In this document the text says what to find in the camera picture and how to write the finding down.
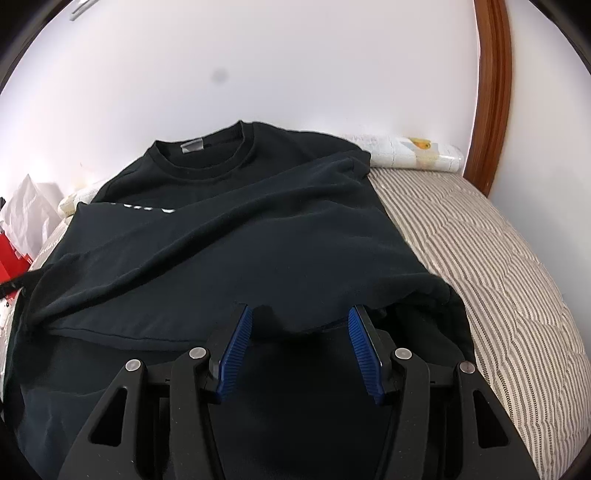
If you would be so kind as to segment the black sweatshirt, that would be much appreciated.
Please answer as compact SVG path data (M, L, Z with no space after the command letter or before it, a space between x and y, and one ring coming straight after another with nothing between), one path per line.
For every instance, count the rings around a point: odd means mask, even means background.
M23 287L5 419L54 479L123 364L207 341L238 304L252 337L211 410L230 479L371 479L387 418L363 385L346 318L423 360L475 357L464 303L394 227L353 143L238 123L198 147L155 142L80 205Z

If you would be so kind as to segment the red paper shopping bag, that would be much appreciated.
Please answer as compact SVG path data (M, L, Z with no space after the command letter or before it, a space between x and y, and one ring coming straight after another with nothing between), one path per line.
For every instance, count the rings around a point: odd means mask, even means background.
M11 244L4 232L0 233L0 282L14 279L30 268L32 260L21 255Z

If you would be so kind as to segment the white Miniso plastic bag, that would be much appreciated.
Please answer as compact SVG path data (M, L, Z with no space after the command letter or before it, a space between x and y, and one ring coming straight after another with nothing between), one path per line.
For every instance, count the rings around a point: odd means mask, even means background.
M38 256L61 221L58 204L63 198L57 184L24 177L1 210L1 229L21 256Z

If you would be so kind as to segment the striped quilted mattress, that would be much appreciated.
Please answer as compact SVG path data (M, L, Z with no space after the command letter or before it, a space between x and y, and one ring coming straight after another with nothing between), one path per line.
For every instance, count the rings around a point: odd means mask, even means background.
M466 181L385 169L370 179L419 260L464 300L484 376L540 476L559 478L590 431L590 364L558 287Z

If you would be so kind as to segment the white patterned rolled mat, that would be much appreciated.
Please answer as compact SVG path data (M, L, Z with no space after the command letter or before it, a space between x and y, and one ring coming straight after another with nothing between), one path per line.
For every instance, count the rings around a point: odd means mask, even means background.
M453 145L427 139L391 135L345 135L344 138L370 153L370 166L460 173L463 153Z

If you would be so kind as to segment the white wall light switch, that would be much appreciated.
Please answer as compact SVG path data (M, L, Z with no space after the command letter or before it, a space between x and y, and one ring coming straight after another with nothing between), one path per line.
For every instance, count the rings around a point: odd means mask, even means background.
M92 8L98 1L99 0L79 0L71 11L69 19L75 21L82 14Z

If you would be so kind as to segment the brown wooden door frame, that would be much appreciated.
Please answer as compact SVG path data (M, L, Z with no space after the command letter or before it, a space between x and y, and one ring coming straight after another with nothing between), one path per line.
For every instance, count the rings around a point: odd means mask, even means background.
M475 120L464 178L490 194L509 121L513 52L510 22L503 0L474 2L480 44Z

